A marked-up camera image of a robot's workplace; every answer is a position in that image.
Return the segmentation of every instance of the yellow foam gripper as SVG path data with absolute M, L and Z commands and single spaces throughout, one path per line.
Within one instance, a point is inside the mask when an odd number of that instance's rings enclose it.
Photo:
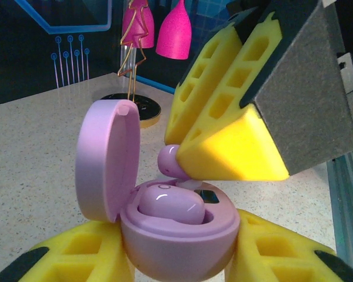
M 233 26 L 221 30 L 204 46 L 186 80 L 175 91 L 165 143 L 180 144 L 176 159 L 193 179 L 289 177 L 256 107 L 239 107 L 282 39 L 273 14 L 255 27 L 243 46 Z
M 226 282 L 342 282 L 314 253 L 329 247 L 244 210 Z M 34 246 L 49 248 L 20 282 L 133 282 L 120 223 L 89 221 Z
M 33 249 L 49 251 L 20 282 L 133 282 L 135 268 L 125 254 L 120 223 L 90 221 Z
M 244 210 L 225 282 L 342 282 L 314 253 L 335 254 L 316 241 Z

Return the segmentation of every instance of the wireless earbud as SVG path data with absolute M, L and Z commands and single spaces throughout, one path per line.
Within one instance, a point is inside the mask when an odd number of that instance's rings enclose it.
M 183 180 L 191 179 L 176 161 L 175 155 L 178 149 L 179 145 L 168 145 L 163 147 L 158 154 L 158 169 L 163 175 L 169 177 Z
M 204 221 L 204 201 L 197 193 L 166 184 L 144 189 L 139 202 L 140 213 L 185 224 L 202 224 Z

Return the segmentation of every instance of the speckled countertop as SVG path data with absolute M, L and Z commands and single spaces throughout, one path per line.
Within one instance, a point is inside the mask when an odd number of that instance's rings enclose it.
M 85 221 L 74 188 L 79 127 L 93 101 L 125 88 L 124 78 L 110 74 L 0 105 L 0 271 Z M 140 83 L 137 90 L 162 107 L 161 120 L 141 130 L 140 183 L 160 177 L 156 157 L 173 96 Z M 212 183 L 236 207 L 335 248 L 325 164 L 284 182 Z M 210 281 L 223 279 L 221 273 Z M 152 280 L 138 273 L 136 281 Z

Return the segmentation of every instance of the pink lamp shade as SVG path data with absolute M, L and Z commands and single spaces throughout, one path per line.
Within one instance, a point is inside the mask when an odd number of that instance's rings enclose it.
M 167 58 L 186 60 L 191 38 L 191 21 L 184 7 L 184 0 L 180 0 L 161 25 L 155 52 Z
M 130 27 L 130 30 L 127 33 L 127 36 L 123 40 L 123 42 L 132 41 L 134 48 L 140 48 L 139 37 L 142 36 L 146 31 L 141 18 L 141 7 L 145 6 L 145 4 L 146 4 L 145 0 L 134 0 L 132 3 L 132 7 L 135 9 L 127 8 L 127 10 L 124 13 L 123 30 L 122 30 L 123 35 L 128 29 L 129 24 L 131 23 L 131 19 L 134 16 L 134 13 L 136 11 L 135 20 L 132 26 Z M 153 20 L 152 12 L 149 7 L 144 8 L 143 12 L 144 12 L 146 28 L 148 29 L 149 34 L 146 37 L 141 39 L 141 47 L 146 49 L 146 48 L 152 48 L 154 46 L 154 20 Z

